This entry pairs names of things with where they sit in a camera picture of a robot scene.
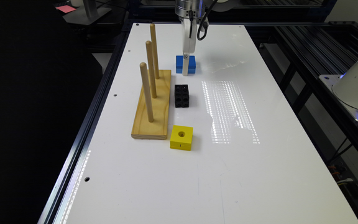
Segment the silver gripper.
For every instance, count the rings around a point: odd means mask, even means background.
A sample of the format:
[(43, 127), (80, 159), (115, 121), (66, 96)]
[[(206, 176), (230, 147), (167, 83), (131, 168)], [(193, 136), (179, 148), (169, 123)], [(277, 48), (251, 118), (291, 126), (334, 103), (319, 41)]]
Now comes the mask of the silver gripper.
[(182, 75), (187, 76), (190, 54), (195, 52), (196, 41), (203, 39), (201, 33), (205, 36), (209, 27), (206, 4), (203, 0), (176, 0), (175, 14), (179, 17), (182, 27)]

